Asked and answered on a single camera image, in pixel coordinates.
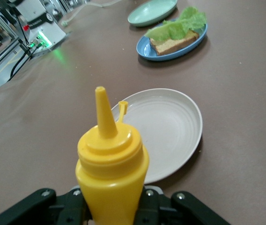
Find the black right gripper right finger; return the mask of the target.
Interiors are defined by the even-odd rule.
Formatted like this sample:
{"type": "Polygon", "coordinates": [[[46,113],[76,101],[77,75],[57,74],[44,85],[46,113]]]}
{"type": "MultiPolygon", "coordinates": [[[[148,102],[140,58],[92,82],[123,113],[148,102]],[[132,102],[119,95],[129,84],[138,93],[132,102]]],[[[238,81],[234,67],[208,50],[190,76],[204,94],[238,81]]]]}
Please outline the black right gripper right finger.
{"type": "Polygon", "coordinates": [[[186,191],[170,198],[159,187],[144,187],[135,213],[136,225],[228,225],[225,219],[186,191]]]}

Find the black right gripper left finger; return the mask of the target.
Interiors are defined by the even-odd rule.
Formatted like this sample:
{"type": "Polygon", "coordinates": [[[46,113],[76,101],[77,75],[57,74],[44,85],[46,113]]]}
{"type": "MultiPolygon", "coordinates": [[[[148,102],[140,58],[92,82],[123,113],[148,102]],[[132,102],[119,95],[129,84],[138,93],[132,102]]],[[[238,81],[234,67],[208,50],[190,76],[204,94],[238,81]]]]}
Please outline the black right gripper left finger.
{"type": "Polygon", "coordinates": [[[0,225],[87,225],[90,220],[79,187],[60,196],[53,189],[42,188],[0,213],[0,225]]]}

